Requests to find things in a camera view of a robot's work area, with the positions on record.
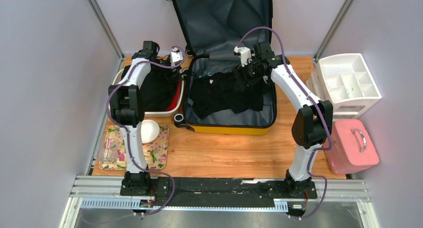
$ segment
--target wooden tabletop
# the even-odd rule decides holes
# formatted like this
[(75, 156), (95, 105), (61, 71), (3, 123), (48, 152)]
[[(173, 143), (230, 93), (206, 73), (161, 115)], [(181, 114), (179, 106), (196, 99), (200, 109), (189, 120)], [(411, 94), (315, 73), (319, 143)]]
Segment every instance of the wooden tabletop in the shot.
[[(131, 64), (130, 59), (126, 58), (125, 65)], [(311, 57), (289, 57), (289, 60), (305, 82), (314, 70)], [(182, 68), (188, 67), (190, 61), (188, 57)], [(168, 160), (160, 171), (174, 177), (285, 178), (294, 158), (291, 126), (296, 112), (279, 87), (276, 92), (277, 118), (269, 132), (262, 136), (196, 133), (176, 128), (172, 117), (148, 118), (170, 128)], [(124, 170), (102, 170), (97, 160), (92, 175), (122, 176), (124, 173)], [(336, 175), (330, 170), (324, 152), (318, 152), (313, 173), (345, 179), (345, 175)]]

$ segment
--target black fabric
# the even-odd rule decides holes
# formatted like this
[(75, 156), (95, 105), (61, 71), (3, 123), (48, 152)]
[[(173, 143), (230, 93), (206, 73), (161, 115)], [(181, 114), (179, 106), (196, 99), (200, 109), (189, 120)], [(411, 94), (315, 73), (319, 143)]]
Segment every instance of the black fabric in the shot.
[[(124, 68), (122, 77), (130, 68), (130, 65)], [(178, 69), (168, 69), (152, 66), (151, 71), (141, 85), (141, 94), (144, 111), (163, 112), (170, 106), (179, 82)]]
[(259, 82), (241, 92), (235, 91), (235, 82), (232, 72), (218, 72), (195, 79), (191, 87), (191, 99), (197, 116), (203, 119), (225, 109), (231, 109), (235, 114), (247, 109), (263, 110), (263, 95), (268, 86)]

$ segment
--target pink case handle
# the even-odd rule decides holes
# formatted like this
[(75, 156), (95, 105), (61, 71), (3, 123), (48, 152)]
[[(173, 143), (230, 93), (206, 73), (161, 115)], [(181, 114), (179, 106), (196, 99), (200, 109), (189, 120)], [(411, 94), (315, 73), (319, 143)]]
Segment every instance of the pink case handle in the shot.
[(355, 134), (356, 131), (358, 131), (360, 133), (360, 135), (361, 135), (361, 138), (363, 138), (364, 146), (362, 147), (361, 144), (360, 144), (360, 152), (363, 152), (367, 148), (367, 140), (364, 137), (364, 134), (363, 134), (363, 132), (360, 129), (358, 129), (358, 128), (351, 129), (351, 133), (352, 134)]

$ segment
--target white storage organizer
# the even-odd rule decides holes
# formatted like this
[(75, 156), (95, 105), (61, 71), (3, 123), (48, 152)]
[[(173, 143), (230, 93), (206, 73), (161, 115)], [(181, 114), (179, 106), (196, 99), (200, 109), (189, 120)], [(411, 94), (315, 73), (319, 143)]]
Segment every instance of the white storage organizer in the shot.
[(381, 99), (360, 53), (320, 59), (306, 85), (321, 99), (332, 102), (334, 120), (356, 119)]

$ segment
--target pink storage case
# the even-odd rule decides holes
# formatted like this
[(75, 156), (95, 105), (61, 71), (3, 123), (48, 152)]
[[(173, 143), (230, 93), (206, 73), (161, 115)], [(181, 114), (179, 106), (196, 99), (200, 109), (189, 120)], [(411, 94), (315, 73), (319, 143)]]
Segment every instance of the pink storage case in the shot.
[[(360, 172), (379, 163), (379, 156), (364, 125), (357, 119), (338, 120), (332, 127), (333, 146), (325, 151), (335, 174)], [(328, 147), (326, 139), (323, 147)]]

